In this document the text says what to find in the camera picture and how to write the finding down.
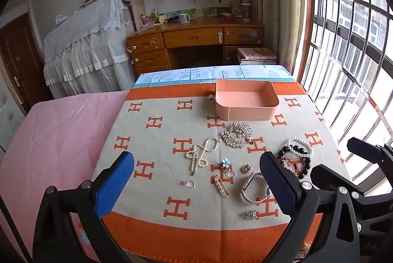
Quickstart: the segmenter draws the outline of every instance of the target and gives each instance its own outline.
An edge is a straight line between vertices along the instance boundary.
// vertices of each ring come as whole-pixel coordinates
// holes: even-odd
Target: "white mug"
[[[181,24],[188,24],[190,22],[190,15],[189,14],[180,14],[179,21]]]

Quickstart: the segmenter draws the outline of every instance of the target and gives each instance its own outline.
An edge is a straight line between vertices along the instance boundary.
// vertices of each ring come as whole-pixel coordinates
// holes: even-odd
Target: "blue flower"
[[[223,167],[223,169],[228,169],[230,164],[231,164],[231,162],[228,160],[228,158],[225,158],[225,159],[223,159],[221,166]]]

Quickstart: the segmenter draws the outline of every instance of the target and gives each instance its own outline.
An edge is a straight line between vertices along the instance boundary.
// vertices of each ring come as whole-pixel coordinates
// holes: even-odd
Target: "white fabric cover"
[[[133,32],[121,0],[99,0],[50,32],[44,40],[44,76],[54,98],[131,89],[126,37]]]

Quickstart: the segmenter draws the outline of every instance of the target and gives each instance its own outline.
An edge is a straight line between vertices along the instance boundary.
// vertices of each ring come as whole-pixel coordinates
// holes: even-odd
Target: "window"
[[[315,0],[314,15],[301,84],[337,140],[353,182],[360,184],[380,170],[350,153],[348,140],[393,144],[381,119],[384,114],[393,126],[393,12],[386,0]],[[369,195],[392,189],[386,178],[376,180]]]

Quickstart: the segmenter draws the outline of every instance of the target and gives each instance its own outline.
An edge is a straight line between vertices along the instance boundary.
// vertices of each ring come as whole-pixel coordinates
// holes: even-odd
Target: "pink tray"
[[[270,120],[278,104],[270,81],[217,79],[216,113],[221,120]]]

